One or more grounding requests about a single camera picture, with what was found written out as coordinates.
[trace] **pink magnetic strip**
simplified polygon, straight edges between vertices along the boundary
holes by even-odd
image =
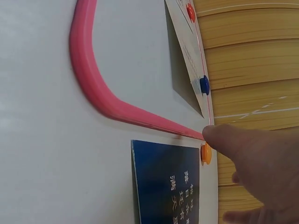
[[[86,97],[105,116],[203,140],[201,133],[118,99],[108,88],[98,69],[92,44],[97,0],[78,0],[70,32],[71,63]]]

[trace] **wooden panel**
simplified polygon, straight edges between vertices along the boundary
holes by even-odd
[[[212,91],[214,116],[299,107],[299,79]]]
[[[299,38],[299,10],[267,8],[199,18],[204,48],[274,39]]]
[[[206,50],[211,89],[299,78],[299,40]]]
[[[197,16],[253,8],[299,8],[298,0],[194,0]]]
[[[219,222],[222,216],[230,210],[251,210],[263,204],[250,195],[242,186],[219,187]]]
[[[236,127],[247,129],[275,130],[299,126],[299,110],[279,111],[264,114],[252,114],[240,119],[240,117],[216,119],[216,124],[233,124]]]

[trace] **white chinese characters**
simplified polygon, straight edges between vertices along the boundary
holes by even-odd
[[[172,211],[174,211],[178,206],[176,196],[172,196],[172,202],[173,202]]]
[[[193,199],[191,199],[191,204],[190,204],[190,211],[193,209]]]
[[[186,182],[186,184],[188,183],[188,181],[189,181],[189,174],[188,174],[188,170],[187,170],[187,171],[185,171],[185,182]]]
[[[181,220],[184,219],[184,208],[181,208],[181,213],[180,213],[180,215],[181,215]]]
[[[172,220],[173,220],[173,224],[178,224],[178,217],[173,217]]]
[[[179,206],[181,206],[184,203],[184,192],[179,192]]]
[[[171,183],[171,190],[175,190],[176,189],[176,181],[175,181],[175,175],[170,176],[170,183]]]
[[[186,215],[188,215],[189,214],[189,204],[187,203],[187,205],[186,205]]]

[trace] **blue sign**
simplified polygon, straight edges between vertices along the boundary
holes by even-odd
[[[199,149],[132,141],[141,224],[199,223]]]

